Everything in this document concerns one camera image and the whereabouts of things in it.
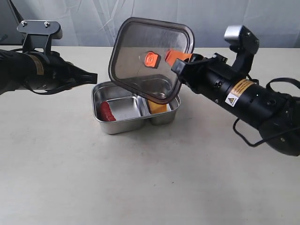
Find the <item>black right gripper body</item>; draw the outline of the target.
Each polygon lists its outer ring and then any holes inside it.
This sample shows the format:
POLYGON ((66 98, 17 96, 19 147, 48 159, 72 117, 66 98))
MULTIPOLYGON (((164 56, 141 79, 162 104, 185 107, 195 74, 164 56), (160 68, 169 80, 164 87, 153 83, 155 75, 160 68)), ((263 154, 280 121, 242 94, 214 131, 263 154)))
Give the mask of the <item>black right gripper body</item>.
POLYGON ((171 70, 195 94, 221 103, 229 87, 237 80, 237 73, 226 62, 227 58, 218 53, 211 58, 193 53, 189 60, 176 59, 171 70))

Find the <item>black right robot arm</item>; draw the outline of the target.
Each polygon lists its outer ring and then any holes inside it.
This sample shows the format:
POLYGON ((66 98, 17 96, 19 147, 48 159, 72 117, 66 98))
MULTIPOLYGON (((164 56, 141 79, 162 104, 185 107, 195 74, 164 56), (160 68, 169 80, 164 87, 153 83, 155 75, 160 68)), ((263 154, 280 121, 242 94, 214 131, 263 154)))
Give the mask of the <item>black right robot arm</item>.
POLYGON ((203 57, 197 53, 169 50, 166 63, 178 80, 195 94, 201 94, 222 107, 237 121, 255 128, 261 140, 250 143, 237 129, 232 128, 250 147, 263 143, 288 155, 300 154, 300 99, 274 91, 268 83, 262 87, 248 73, 226 63, 227 59, 215 53, 203 57))

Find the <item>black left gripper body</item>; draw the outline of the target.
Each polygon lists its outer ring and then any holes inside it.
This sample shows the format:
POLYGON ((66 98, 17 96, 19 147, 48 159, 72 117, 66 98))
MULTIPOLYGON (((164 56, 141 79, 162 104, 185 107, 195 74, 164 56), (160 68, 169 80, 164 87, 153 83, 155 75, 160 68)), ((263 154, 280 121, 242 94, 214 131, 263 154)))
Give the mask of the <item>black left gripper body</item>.
POLYGON ((98 75, 65 61, 58 52, 45 54, 45 91, 65 91, 85 84, 96 84, 98 75))

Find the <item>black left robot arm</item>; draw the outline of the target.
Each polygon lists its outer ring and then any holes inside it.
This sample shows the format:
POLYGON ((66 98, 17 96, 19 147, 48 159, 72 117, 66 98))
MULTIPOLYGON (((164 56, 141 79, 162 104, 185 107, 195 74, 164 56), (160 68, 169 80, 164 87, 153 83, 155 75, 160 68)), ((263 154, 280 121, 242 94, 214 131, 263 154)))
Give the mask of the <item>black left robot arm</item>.
POLYGON ((98 75, 65 61, 58 52, 0 51, 0 93, 29 90, 53 95, 85 84, 96 84, 98 75))

